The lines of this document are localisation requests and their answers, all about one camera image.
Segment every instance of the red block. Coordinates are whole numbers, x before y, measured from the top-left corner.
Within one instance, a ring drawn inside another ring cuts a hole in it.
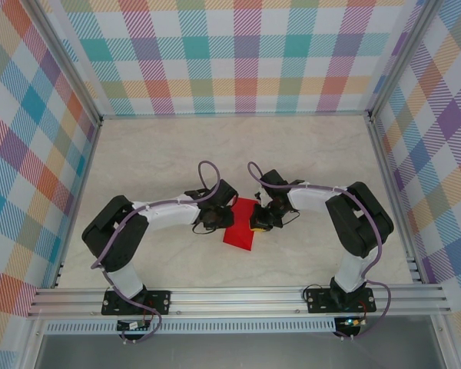
[[[253,214],[254,204],[257,204],[257,201],[239,198],[232,207],[234,225],[225,230],[224,242],[226,244],[251,251],[254,232],[249,228],[249,220]]]

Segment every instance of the wire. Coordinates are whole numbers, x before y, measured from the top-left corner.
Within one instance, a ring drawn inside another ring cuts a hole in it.
[[[381,238],[381,234],[379,232],[379,229],[377,228],[376,226],[376,222],[373,220],[372,218],[372,215],[370,215],[370,213],[368,212],[368,210],[366,209],[365,206],[363,206],[363,204],[360,202],[360,200],[355,197],[355,195],[349,193],[348,191],[346,190],[343,190],[342,188],[338,188],[338,187],[328,187],[328,186],[318,186],[316,184],[283,184],[283,185],[277,185],[277,184],[269,184],[265,181],[261,181],[254,173],[253,173],[253,170],[251,167],[254,167],[258,170],[258,172],[260,173],[260,176],[263,177],[263,172],[261,171],[260,167],[258,167],[258,165],[254,162],[254,161],[250,161],[247,163],[247,170],[249,171],[249,174],[251,175],[251,177],[254,178],[254,180],[256,180],[259,184],[261,184],[262,186],[264,187],[269,187],[269,188],[310,188],[310,189],[314,189],[314,190],[321,190],[321,191],[328,191],[328,192],[339,192],[341,194],[344,194],[346,195],[348,198],[350,198],[358,207],[359,209],[363,212],[363,214],[365,215],[367,221],[369,222],[370,224],[370,227],[372,227],[373,229],[373,232],[376,236],[376,242],[377,242],[377,256],[376,258],[372,261],[372,263],[370,263],[367,268],[364,269],[364,271],[362,272],[362,274],[360,275],[361,278],[365,278],[366,277],[366,274],[367,272],[374,266],[376,265],[379,260],[381,259],[381,255],[383,254],[383,241],[382,241],[382,238]],[[384,283],[381,283],[381,282],[375,282],[375,281],[370,281],[368,279],[366,279],[366,282],[369,283],[369,284],[375,284],[375,285],[379,285],[379,286],[382,286],[384,288],[386,288],[386,291],[387,291],[387,303],[386,303],[386,307],[384,308],[384,311],[383,313],[380,315],[379,319],[377,320],[377,322],[368,330],[368,331],[364,331],[362,333],[359,333],[357,335],[357,337],[361,337],[361,336],[365,336],[366,334],[369,334],[369,332],[371,332],[375,327],[377,327],[379,325],[379,323],[386,317],[386,314],[388,312],[388,310],[390,309],[390,306],[391,306],[391,290],[390,288],[384,284]]]
[[[205,190],[208,189],[207,184],[205,183],[205,180],[203,179],[203,175],[201,174],[201,165],[204,163],[204,161],[200,161],[198,163],[198,177],[200,177],[201,184],[205,188]]]
[[[147,311],[144,310],[144,317],[143,317],[143,319],[142,319],[143,325],[146,325],[146,324],[145,324],[145,315],[146,315],[146,313],[147,313]],[[151,324],[151,322],[152,322],[153,319],[154,319],[154,313],[152,313],[152,317],[151,317],[151,319],[148,321],[148,326],[150,326],[150,324]]]
[[[230,208],[233,208],[235,204],[237,204],[237,201],[239,200],[239,194],[236,194],[232,200],[232,205]]]
[[[109,250],[111,249],[113,243],[114,243],[114,240],[116,239],[116,237],[120,234],[120,232],[123,230],[124,226],[127,224],[127,222],[133,218],[136,214],[138,214],[139,212],[147,209],[147,208],[156,208],[157,206],[162,206],[162,205],[166,205],[166,204],[198,204],[200,202],[203,202],[203,201],[206,201],[208,200],[209,198],[211,198],[212,196],[214,196],[216,193],[217,193],[217,190],[218,190],[218,187],[221,183],[221,173],[219,172],[217,166],[212,163],[211,161],[208,161],[208,160],[203,160],[203,161],[200,161],[198,163],[198,175],[200,176],[200,179],[203,183],[203,185],[206,187],[206,184],[205,182],[203,181],[203,177],[201,175],[201,165],[203,164],[208,164],[210,165],[214,170],[215,170],[215,174],[217,175],[217,183],[216,185],[214,186],[214,189],[209,193],[207,194],[206,196],[203,196],[202,198],[198,198],[197,200],[177,200],[177,199],[171,199],[171,200],[162,200],[162,201],[156,201],[156,202],[153,202],[151,204],[148,204],[148,205],[144,205],[144,206],[140,206],[139,208],[136,208],[134,209],[133,211],[131,211],[130,213],[128,213],[128,215],[126,215],[126,217],[123,218],[123,220],[120,222],[120,224],[118,225],[118,227],[114,230],[114,233],[113,235],[109,238],[109,241],[108,243],[106,244],[106,246],[104,246],[104,249],[102,250],[101,254],[99,255],[99,257],[96,259],[96,261],[94,262],[94,264],[91,265],[91,269],[95,269],[95,268],[100,268],[101,267],[101,262],[104,260],[104,258],[106,257],[106,255],[108,254]],[[102,274],[104,275],[104,277],[106,278],[106,280],[108,281],[108,283],[113,287],[113,291],[116,292],[116,294],[121,298],[123,299],[124,301],[128,302],[129,304],[132,304],[134,306],[136,306],[137,308],[142,308],[142,309],[145,309],[146,311],[150,311],[152,314],[155,314],[157,315],[158,317],[158,323],[157,325],[155,326],[155,328],[148,332],[146,335],[144,335],[142,338],[140,338],[139,340],[137,341],[129,341],[125,336],[124,336],[124,332],[121,333],[121,336],[122,338],[124,339],[125,342],[130,342],[132,344],[134,344],[135,342],[143,342],[145,340],[147,340],[148,338],[152,337],[156,331],[159,330],[159,328],[161,327],[162,325],[162,316],[161,314],[153,309],[152,307],[148,307],[148,306],[145,306],[143,304],[139,304],[138,302],[136,301],[133,301],[131,300],[130,298],[127,298],[126,296],[124,296],[120,290],[118,290],[116,288],[116,286],[114,286],[114,283],[113,281],[109,278],[108,276],[108,273],[103,270],[102,271]]]
[[[212,229],[212,230],[209,231],[209,232],[203,232],[203,233],[195,232],[194,229],[195,229],[198,225],[199,225],[199,224],[195,224],[195,225],[193,226],[193,228],[191,229],[191,230],[193,231],[193,233],[195,233],[195,234],[210,234],[210,233],[214,233],[214,232],[217,230],[216,228],[214,228],[214,229]]]
[[[363,306],[363,320],[366,320],[366,317],[367,317],[367,306],[365,305],[365,303],[362,301],[362,300],[359,300],[359,304],[361,304]]]
[[[288,222],[283,223],[282,225],[290,224],[290,223],[292,223],[293,221],[295,221],[298,217],[300,217],[300,212],[299,212],[298,210],[296,210],[296,211],[291,211],[291,213],[297,213],[297,216],[296,216],[296,217],[293,217],[293,218],[290,219]]]
[[[198,204],[198,203],[206,201],[209,198],[211,198],[212,196],[214,196],[214,194],[217,193],[217,189],[218,189],[218,187],[220,185],[220,182],[221,182],[221,173],[219,172],[218,168],[215,166],[214,163],[212,163],[211,161],[208,161],[208,160],[203,160],[203,161],[200,161],[200,163],[198,163],[198,170],[199,170],[198,173],[199,173],[199,175],[201,175],[201,165],[202,164],[209,164],[211,167],[214,168],[215,173],[217,175],[217,184],[214,186],[214,189],[208,195],[203,196],[202,198],[198,198],[197,200],[176,200],[176,199],[171,199],[171,200],[156,201],[156,202],[152,202],[150,204],[140,206],[139,208],[134,209],[126,217],[123,218],[121,223],[114,230],[113,235],[111,236],[111,238],[109,238],[109,241],[106,244],[106,246],[104,246],[104,249],[101,252],[101,254],[99,255],[99,258],[97,258],[96,261],[94,262],[94,264],[91,265],[91,269],[99,268],[101,266],[101,261],[103,261],[104,258],[106,257],[106,254],[111,249],[111,246],[113,245],[114,240],[116,239],[116,237],[123,230],[123,228],[127,224],[127,222],[131,218],[133,218],[136,214],[138,214],[139,212],[141,212],[141,211],[143,211],[143,210],[145,210],[147,208],[156,208],[157,206],[166,205],[166,204]]]
[[[320,286],[319,284],[312,283],[312,284],[308,285],[306,288],[304,288],[304,289],[302,290],[302,299],[303,299],[305,302],[308,302],[307,299],[306,299],[306,291],[307,291],[307,289],[308,289],[309,287],[311,287],[311,286],[317,286],[317,287],[319,287],[320,289],[323,289],[323,286]]]

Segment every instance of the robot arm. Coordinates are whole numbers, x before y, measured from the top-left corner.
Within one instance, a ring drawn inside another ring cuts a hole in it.
[[[269,171],[261,181],[270,185],[288,185],[277,171]],[[308,185],[294,181],[291,185]],[[361,182],[342,188],[354,195],[368,210],[381,234],[384,243],[394,230],[393,222],[376,200],[369,188]],[[366,284],[365,271],[377,256],[376,235],[365,215],[357,217],[360,209],[346,195],[335,191],[313,188],[260,188],[256,195],[260,204],[254,207],[250,227],[255,231],[282,228],[282,217],[290,211],[317,211],[328,213],[337,231],[341,244],[347,251],[340,269],[331,279],[330,297],[342,309],[352,301]]]
[[[203,198],[212,189],[187,191],[169,201],[151,208],[147,202],[129,201],[119,195],[111,199],[98,216],[82,233],[82,240],[91,253],[99,258],[109,239],[121,221],[134,209],[146,206],[135,214],[118,233],[101,266],[113,285],[127,298],[133,299],[144,290],[131,259],[146,231],[156,231],[177,224],[203,226],[210,231],[228,228],[234,224],[234,215],[227,205],[237,192],[224,180],[220,180],[217,192],[206,201],[189,203]]]

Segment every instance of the plaid wall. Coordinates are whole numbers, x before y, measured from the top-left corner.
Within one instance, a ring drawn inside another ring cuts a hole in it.
[[[376,102],[377,96],[379,95],[379,91],[383,87],[387,76],[393,70],[393,67],[396,64],[396,60],[398,59],[398,55],[400,54],[403,46],[405,45],[406,40],[408,39],[408,34],[415,25],[415,22],[418,19],[418,16],[420,15],[420,12],[422,11],[422,8],[425,5],[425,3],[426,0],[416,0],[415,7],[413,8],[410,17],[408,18],[408,22],[405,24],[405,27],[403,28],[403,32],[401,32],[400,38],[398,38],[396,46],[391,51],[391,55],[388,59],[388,62],[384,66],[383,74],[380,76],[379,81],[377,82],[377,85],[374,88],[374,92],[370,97],[366,110],[371,110],[374,105],[374,102]]]
[[[363,111],[416,0],[41,3],[102,111],[152,115]]]
[[[444,2],[380,118],[423,266],[447,287],[461,343],[461,0]]]
[[[47,287],[95,126],[18,0],[0,1],[0,368]]]

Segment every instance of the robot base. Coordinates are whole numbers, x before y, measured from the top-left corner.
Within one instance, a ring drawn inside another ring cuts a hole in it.
[[[348,307],[340,309],[330,296],[330,288],[308,288],[304,297],[307,302],[307,311],[317,313],[373,313],[376,311],[376,302],[372,289],[363,288],[357,300]]]
[[[143,302],[150,308],[157,310],[161,315],[169,314],[171,303],[170,291],[142,291],[144,293]],[[144,309],[129,304],[116,294],[114,291],[106,291],[102,304],[101,315],[143,315]]]

